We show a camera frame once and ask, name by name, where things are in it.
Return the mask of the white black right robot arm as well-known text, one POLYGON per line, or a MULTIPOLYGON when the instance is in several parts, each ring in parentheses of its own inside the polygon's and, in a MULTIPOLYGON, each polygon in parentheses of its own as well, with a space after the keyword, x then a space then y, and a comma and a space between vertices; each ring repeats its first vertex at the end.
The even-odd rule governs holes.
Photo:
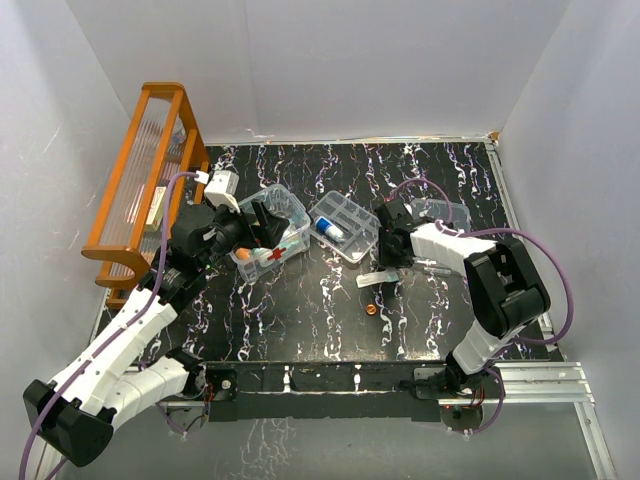
POLYGON ((377 207, 375 215, 380 222, 380 266, 408 268, 416 259, 427 258, 466 280, 474 314, 471 327, 447 355, 443 370, 414 383, 460 397, 471 395, 492 358, 551 306, 525 245, 515 238, 476 238, 429 217, 416 219, 397 199, 377 207))

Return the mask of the white ointment tube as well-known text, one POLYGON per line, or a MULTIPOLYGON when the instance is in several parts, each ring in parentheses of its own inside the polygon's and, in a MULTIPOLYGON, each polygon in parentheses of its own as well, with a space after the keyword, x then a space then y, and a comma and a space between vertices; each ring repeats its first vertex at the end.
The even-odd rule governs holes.
POLYGON ((316 219, 315 226, 319 233, 334 242, 342 243, 345 240, 344 232, 323 216, 316 219))

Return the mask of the clear divided organizer tray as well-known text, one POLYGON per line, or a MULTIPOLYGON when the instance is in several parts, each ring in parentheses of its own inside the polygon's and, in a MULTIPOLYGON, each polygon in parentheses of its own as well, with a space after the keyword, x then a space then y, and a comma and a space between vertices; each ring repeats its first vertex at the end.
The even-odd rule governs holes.
POLYGON ((364 209, 338 191, 329 191, 310 209, 310 234, 351 264, 360 263, 376 245, 380 223, 364 209), (323 216, 344 232, 345 240, 337 243, 318 232, 315 221, 323 216))

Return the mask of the white paper leaflet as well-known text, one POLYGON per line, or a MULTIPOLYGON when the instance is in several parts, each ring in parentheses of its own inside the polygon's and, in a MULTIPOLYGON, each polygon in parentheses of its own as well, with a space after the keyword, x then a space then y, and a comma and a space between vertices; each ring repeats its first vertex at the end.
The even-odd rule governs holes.
POLYGON ((395 269, 361 274, 356 277, 356 285, 359 289, 383 283, 394 283, 399 280, 399 275, 395 269))

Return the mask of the clear medicine kit box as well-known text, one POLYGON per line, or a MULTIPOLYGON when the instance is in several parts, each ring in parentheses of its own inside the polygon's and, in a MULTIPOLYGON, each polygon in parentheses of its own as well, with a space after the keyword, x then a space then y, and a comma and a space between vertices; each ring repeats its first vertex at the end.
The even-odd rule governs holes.
POLYGON ((231 259, 249 284, 310 247, 310 217, 301 201, 280 184, 271 185, 239 203, 252 232, 247 246, 231 259))

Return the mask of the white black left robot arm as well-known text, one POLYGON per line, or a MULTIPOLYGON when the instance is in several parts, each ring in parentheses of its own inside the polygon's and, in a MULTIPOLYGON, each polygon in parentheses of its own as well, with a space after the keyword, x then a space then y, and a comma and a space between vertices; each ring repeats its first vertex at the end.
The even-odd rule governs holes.
POLYGON ((150 270, 95 340, 48 382, 32 381, 23 392, 31 432, 19 476, 36 438, 76 467, 92 463, 116 429, 167 396, 200 396, 207 376, 195 356, 174 350, 155 365, 122 379, 147 344, 204 289, 206 271, 238 248, 273 249, 290 221, 253 200, 250 208, 189 205, 162 240, 150 270))

